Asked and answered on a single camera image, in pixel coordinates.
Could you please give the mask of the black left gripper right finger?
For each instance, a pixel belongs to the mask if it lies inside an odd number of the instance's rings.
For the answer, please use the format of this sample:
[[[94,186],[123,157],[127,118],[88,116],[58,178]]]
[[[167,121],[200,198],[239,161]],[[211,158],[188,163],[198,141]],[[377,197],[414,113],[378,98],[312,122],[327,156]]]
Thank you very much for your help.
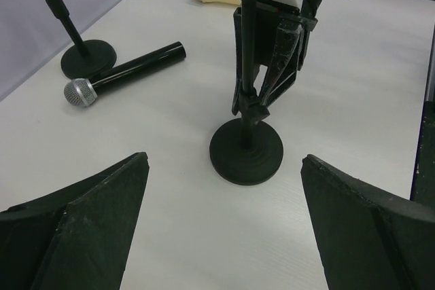
[[[433,289],[434,209],[309,154],[302,186],[329,289]]]

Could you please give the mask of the black microphone silver grille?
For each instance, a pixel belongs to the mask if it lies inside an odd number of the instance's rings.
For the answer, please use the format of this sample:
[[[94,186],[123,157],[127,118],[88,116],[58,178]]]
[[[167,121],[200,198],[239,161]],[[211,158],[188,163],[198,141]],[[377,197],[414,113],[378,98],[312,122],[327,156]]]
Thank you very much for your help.
[[[70,105],[89,107],[99,96],[166,69],[185,58],[186,50],[177,41],[92,77],[72,79],[65,85],[63,94]]]

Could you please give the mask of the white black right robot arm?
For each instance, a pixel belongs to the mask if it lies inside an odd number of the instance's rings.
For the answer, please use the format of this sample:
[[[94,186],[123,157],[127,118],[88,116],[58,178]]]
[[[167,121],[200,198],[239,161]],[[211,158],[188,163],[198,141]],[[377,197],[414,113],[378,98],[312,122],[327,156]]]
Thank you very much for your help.
[[[323,0],[239,0],[233,14],[236,83],[232,114],[255,121],[295,82]]]

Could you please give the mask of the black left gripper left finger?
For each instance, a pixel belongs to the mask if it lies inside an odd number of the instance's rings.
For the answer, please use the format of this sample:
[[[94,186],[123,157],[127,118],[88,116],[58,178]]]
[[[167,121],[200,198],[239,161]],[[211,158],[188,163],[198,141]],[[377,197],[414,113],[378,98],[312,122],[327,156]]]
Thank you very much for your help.
[[[119,289],[137,225],[148,156],[1,213],[2,289]]]

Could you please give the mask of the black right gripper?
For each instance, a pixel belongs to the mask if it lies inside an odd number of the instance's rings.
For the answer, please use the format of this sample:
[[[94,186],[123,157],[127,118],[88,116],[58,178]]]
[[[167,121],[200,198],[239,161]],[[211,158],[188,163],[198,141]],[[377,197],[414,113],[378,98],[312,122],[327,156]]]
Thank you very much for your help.
[[[317,24],[317,11],[323,0],[303,0],[303,16],[278,20],[271,59],[260,90],[260,102],[268,107],[296,81],[307,55],[309,36]],[[233,115],[244,112],[247,98],[254,95],[254,9],[239,6],[233,14],[236,41],[236,82],[232,100]]]

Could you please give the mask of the black microphone stand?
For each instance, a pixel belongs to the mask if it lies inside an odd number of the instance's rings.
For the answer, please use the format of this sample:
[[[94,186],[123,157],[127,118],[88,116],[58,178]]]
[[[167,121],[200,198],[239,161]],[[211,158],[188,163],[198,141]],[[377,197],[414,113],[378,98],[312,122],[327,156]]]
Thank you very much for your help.
[[[254,9],[254,81],[255,34],[258,0],[240,0],[246,9]],[[246,99],[244,112],[220,126],[211,138],[209,157],[215,171],[225,180],[242,186],[253,186],[269,180],[283,160],[283,143],[277,132],[264,119],[268,109],[254,95]]]
[[[69,10],[63,0],[45,2],[73,42],[60,60],[60,68],[66,77],[89,78],[115,65],[117,54],[114,48],[100,39],[84,41],[70,19]]]

